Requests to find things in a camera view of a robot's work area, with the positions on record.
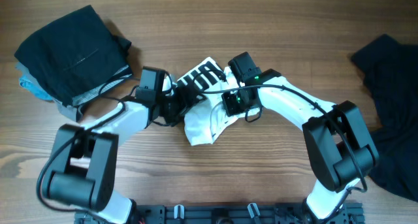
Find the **white t-shirt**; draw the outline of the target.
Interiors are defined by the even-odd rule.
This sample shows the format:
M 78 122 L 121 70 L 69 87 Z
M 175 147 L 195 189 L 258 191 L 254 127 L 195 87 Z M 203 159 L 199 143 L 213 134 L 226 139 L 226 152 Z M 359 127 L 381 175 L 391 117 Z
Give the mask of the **white t-shirt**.
M 226 115 L 221 94 L 214 93 L 226 90 L 224 69 L 211 57 L 204 59 L 176 81 L 178 86 L 190 83 L 199 90 L 209 91 L 210 94 L 206 96 L 205 101 L 198 103 L 185 114 L 185 135 L 192 146 L 213 144 L 228 126 L 244 118 L 245 114 Z

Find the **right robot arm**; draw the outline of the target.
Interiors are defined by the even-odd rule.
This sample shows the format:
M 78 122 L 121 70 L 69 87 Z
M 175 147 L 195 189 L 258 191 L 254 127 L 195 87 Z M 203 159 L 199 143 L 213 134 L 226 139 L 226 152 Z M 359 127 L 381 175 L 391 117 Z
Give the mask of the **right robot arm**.
M 278 71 L 261 71 L 244 52 L 228 62 L 238 84 L 222 95 L 228 116 L 268 109 L 302 132 L 316 182 L 302 204 L 305 223 L 327 223 L 342 214 L 352 191 L 364 193 L 378 151 L 359 108 L 323 101 L 292 85 Z

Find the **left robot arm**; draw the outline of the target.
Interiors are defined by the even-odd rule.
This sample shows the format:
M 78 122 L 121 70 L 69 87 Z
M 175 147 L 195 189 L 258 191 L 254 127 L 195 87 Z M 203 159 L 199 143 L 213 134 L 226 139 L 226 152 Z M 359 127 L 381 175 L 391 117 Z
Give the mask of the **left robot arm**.
M 204 68 L 173 82 L 167 71 L 144 67 L 139 85 L 118 99 L 118 106 L 91 125 L 63 125 L 36 185 L 39 201 L 68 205 L 76 223 L 141 223 L 137 204 L 114 190 L 118 147 L 159 116 L 168 126 L 205 99 L 216 79 Z

